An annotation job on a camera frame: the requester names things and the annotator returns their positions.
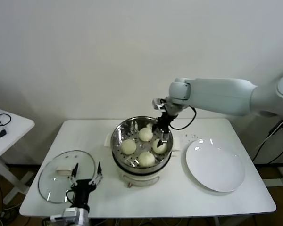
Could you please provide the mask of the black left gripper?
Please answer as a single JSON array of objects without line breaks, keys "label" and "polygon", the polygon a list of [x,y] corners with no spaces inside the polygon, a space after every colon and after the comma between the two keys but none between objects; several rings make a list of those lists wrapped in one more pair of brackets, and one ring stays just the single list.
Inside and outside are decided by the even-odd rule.
[{"label": "black left gripper", "polygon": [[103,179],[101,162],[99,162],[97,167],[97,173],[93,180],[82,179],[76,180],[77,170],[79,163],[75,165],[69,177],[71,191],[74,193],[74,199],[72,201],[71,207],[85,209],[87,212],[90,211],[88,205],[89,194],[93,192],[100,181]]}]

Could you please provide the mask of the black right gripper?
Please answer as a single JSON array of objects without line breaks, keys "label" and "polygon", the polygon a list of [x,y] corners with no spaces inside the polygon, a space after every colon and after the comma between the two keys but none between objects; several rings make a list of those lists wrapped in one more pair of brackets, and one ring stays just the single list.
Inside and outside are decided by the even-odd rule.
[{"label": "black right gripper", "polygon": [[174,116],[171,116],[168,113],[162,113],[162,115],[160,117],[158,117],[156,120],[153,121],[151,131],[154,132],[156,129],[163,131],[161,133],[157,147],[160,147],[164,143],[168,142],[168,140],[169,140],[169,126],[170,126],[170,123],[173,120],[174,120]]}]

